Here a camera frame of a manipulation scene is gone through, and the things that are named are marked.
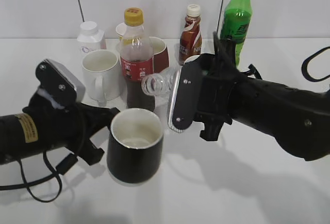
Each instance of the yellow bottle cap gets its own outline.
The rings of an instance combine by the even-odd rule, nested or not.
[[[136,27],[143,24],[143,13],[139,8],[128,8],[125,10],[125,24]]]

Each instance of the white mug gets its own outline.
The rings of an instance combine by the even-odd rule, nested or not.
[[[82,59],[82,73],[87,94],[98,102],[117,98],[123,91],[124,79],[116,54],[95,50]]]

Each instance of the white bottle cap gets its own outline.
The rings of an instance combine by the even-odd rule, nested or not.
[[[80,25],[80,32],[83,35],[94,35],[98,32],[98,27],[96,22],[83,22]]]
[[[201,15],[201,7],[198,4],[189,4],[187,7],[187,15],[197,17]]]

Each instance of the green bottle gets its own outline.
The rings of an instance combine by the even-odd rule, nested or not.
[[[230,0],[225,8],[220,38],[231,39],[236,42],[236,66],[239,64],[239,56],[248,32],[251,16],[250,0]]]

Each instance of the red mug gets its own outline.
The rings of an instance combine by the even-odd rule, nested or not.
[[[160,73],[170,66],[169,53],[165,41],[158,37],[150,37],[154,48],[154,73]]]

